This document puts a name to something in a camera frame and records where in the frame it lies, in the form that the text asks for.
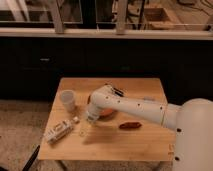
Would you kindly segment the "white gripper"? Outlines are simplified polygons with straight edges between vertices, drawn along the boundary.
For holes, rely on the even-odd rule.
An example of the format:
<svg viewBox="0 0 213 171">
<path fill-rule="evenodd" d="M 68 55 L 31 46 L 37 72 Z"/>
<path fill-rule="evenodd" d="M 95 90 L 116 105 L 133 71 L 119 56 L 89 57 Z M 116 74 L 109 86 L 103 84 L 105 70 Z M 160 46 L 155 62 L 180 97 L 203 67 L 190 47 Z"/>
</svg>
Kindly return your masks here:
<svg viewBox="0 0 213 171">
<path fill-rule="evenodd" d="M 96 122 L 99 117 L 100 117 L 100 109 L 97 107 L 88 107 L 86 110 L 86 120 L 89 123 L 94 123 Z M 79 136 L 80 137 L 85 137 L 87 135 L 87 130 L 80 130 L 79 131 Z"/>
</svg>

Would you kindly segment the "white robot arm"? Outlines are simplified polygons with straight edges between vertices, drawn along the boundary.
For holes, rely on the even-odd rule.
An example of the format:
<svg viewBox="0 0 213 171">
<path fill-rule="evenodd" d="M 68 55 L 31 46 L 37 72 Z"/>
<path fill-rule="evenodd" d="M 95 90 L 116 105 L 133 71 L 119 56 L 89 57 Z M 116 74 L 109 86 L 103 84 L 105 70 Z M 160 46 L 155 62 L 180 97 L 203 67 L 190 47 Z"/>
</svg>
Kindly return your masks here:
<svg viewBox="0 0 213 171">
<path fill-rule="evenodd" d="M 182 105 L 128 98 L 111 85 L 89 95 L 86 121 L 95 123 L 111 108 L 161 124 L 175 132 L 172 171 L 213 171 L 213 101 L 195 98 Z"/>
</svg>

